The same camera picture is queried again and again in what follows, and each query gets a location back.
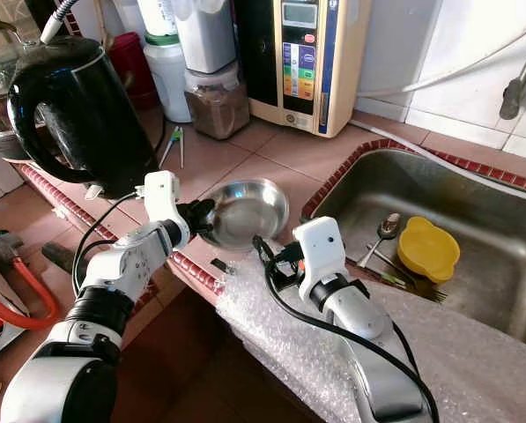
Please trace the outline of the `thin white tube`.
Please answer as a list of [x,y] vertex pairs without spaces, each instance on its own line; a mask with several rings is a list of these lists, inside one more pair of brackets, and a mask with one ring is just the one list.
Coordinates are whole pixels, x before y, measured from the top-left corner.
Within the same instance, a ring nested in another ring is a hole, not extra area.
[[376,128],[376,126],[373,126],[371,124],[355,120],[351,120],[350,124],[356,126],[356,128],[370,130],[370,132],[378,134],[378,136],[390,138],[390,140],[395,141],[397,144],[406,146],[407,149],[411,150],[412,152],[415,152],[416,154],[419,154],[420,157],[424,157],[428,160],[434,161],[435,164],[444,167],[448,170],[452,170],[453,173],[468,178],[468,180],[472,180],[477,184],[489,187],[489,189],[498,190],[501,193],[513,195],[513,197],[519,197],[522,200],[526,200],[526,189],[520,189],[519,186],[511,186],[509,184],[505,184],[504,182],[496,182],[495,180],[492,180],[492,178],[484,176],[483,174],[472,173],[469,169],[459,167],[458,165],[453,164],[453,162],[447,161],[447,159],[443,159],[440,156],[437,156],[436,152],[431,152],[431,150],[427,150],[423,148],[423,146],[412,144],[411,142],[404,140],[404,138],[396,136],[396,134],[392,134],[387,130]]

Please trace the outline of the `stainless steel bowl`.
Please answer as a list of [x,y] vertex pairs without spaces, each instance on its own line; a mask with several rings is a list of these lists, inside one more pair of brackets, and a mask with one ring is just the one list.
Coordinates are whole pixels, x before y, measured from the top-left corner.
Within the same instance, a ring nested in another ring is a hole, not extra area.
[[286,194],[263,178],[227,182],[205,198],[214,202],[214,209],[205,217],[211,231],[201,238],[215,249],[251,250],[255,236],[274,238],[288,219]]

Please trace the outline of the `yellow plastic bowl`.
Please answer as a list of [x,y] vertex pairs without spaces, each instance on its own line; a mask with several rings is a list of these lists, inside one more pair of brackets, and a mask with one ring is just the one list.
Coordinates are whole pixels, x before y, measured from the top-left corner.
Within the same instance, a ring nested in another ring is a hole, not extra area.
[[408,218],[400,233],[396,256],[408,270],[443,285],[455,275],[461,249],[456,238],[427,218]]

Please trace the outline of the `grey plastic canister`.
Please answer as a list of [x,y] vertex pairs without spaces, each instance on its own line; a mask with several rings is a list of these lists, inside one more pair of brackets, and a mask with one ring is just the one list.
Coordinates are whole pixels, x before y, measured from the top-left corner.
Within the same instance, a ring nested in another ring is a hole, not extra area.
[[237,60],[232,0],[171,0],[190,71],[215,73]]

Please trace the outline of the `black electric kettle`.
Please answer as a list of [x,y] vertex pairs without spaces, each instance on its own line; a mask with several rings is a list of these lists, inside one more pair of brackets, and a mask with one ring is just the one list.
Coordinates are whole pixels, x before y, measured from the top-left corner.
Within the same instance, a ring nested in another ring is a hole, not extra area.
[[57,180],[126,197],[155,172],[154,151],[106,50],[58,37],[22,46],[6,95],[21,148]]

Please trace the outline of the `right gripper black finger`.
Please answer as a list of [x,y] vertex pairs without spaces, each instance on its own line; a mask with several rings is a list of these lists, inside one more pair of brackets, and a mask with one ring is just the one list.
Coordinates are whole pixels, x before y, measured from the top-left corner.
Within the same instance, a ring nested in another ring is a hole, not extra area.
[[263,274],[273,274],[278,269],[278,254],[271,248],[270,242],[262,236],[254,236],[252,246],[263,263]]

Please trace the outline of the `black tape piece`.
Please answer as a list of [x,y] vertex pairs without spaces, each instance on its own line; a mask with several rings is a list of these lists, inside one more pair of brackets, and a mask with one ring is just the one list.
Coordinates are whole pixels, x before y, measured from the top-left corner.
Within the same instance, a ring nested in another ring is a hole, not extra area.
[[210,260],[210,265],[215,267],[215,269],[223,271],[223,273],[226,275],[237,274],[237,270],[230,264],[227,264],[227,262],[223,262],[222,259],[213,258]]

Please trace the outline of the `small green metal tongs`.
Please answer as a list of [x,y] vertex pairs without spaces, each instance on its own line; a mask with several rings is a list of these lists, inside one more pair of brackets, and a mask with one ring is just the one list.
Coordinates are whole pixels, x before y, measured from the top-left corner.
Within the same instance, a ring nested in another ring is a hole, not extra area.
[[182,141],[182,138],[183,129],[181,128],[181,126],[174,126],[173,133],[171,133],[171,136],[167,139],[167,143],[165,144],[165,146],[163,146],[161,157],[158,161],[158,168],[161,168],[163,165],[165,165],[165,161],[167,156],[169,156],[170,150],[173,149],[179,141]]

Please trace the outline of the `cream water ionizer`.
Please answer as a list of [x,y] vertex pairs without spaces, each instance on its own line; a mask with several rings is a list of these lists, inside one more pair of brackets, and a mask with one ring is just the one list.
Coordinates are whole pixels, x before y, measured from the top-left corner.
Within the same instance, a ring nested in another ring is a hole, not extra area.
[[371,0],[233,0],[254,117],[335,137],[358,97]]

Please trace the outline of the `stainless steel sink basin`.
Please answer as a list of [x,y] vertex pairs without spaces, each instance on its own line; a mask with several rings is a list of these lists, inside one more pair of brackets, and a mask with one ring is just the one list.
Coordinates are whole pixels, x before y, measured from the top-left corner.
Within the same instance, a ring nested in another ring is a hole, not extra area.
[[461,255],[453,277],[437,286],[439,303],[526,344],[526,200],[384,148],[359,154],[301,217],[334,218],[347,257],[358,262],[393,212],[427,218],[456,238]]

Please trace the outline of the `white bottle green cap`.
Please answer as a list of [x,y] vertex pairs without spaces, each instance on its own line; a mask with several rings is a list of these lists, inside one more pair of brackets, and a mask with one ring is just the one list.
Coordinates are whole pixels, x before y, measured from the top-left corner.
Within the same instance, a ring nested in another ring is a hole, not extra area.
[[167,120],[174,123],[193,121],[186,100],[186,62],[177,33],[144,36],[144,55]]

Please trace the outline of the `red plastic container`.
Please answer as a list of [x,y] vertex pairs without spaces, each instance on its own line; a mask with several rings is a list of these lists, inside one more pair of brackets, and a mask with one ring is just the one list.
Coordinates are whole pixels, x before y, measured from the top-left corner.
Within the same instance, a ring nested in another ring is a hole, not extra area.
[[108,55],[134,108],[158,108],[159,96],[137,33],[127,32],[116,36],[108,49]]

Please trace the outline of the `clear jar brown powder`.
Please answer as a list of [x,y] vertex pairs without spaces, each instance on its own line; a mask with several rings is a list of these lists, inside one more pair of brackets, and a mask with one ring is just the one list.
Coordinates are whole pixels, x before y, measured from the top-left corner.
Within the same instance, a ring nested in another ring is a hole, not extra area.
[[238,60],[214,73],[186,70],[185,86],[191,123],[197,132],[224,140],[249,122],[249,96],[240,80]]

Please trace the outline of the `white labelled bottle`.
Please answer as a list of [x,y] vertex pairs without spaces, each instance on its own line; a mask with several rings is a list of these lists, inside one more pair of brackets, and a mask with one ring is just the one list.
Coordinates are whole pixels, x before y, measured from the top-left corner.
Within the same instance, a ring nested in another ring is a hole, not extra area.
[[137,0],[137,7],[147,33],[153,36],[178,35],[173,0]]

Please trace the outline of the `grey gas valve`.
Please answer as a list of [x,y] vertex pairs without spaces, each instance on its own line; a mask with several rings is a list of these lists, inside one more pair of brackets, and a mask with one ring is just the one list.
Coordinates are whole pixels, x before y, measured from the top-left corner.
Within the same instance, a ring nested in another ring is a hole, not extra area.
[[12,269],[14,261],[22,257],[19,253],[22,246],[24,241],[19,236],[8,230],[0,230],[0,269]]

